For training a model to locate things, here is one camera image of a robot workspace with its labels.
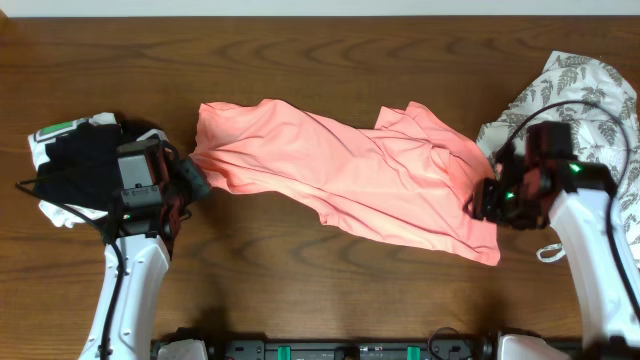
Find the pink t-shirt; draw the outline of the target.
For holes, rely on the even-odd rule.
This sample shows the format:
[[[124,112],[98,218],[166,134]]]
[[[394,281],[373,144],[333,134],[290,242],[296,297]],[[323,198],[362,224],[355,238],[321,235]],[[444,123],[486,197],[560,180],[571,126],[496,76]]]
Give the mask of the pink t-shirt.
[[[321,223],[373,241],[499,262],[497,228],[464,205],[486,156],[426,106],[382,108],[357,129],[275,99],[205,103],[192,159],[233,194],[278,192]]]

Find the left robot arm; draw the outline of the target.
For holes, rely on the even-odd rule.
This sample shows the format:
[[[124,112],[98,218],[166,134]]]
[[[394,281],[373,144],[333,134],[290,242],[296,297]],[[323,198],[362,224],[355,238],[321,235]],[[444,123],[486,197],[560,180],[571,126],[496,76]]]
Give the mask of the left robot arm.
[[[149,359],[159,290],[189,205],[211,186],[166,140],[116,149],[121,185],[103,226],[104,279],[82,359]]]

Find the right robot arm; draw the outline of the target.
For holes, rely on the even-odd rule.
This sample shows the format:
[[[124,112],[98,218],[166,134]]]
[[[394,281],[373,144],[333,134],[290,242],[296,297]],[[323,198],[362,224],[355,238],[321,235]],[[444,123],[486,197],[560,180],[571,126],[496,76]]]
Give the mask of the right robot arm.
[[[570,125],[549,121],[528,127],[524,155],[507,143],[497,162],[499,177],[479,181],[465,211],[519,230],[551,227],[580,305],[582,347],[576,358],[638,358],[639,271],[607,166],[579,161]]]

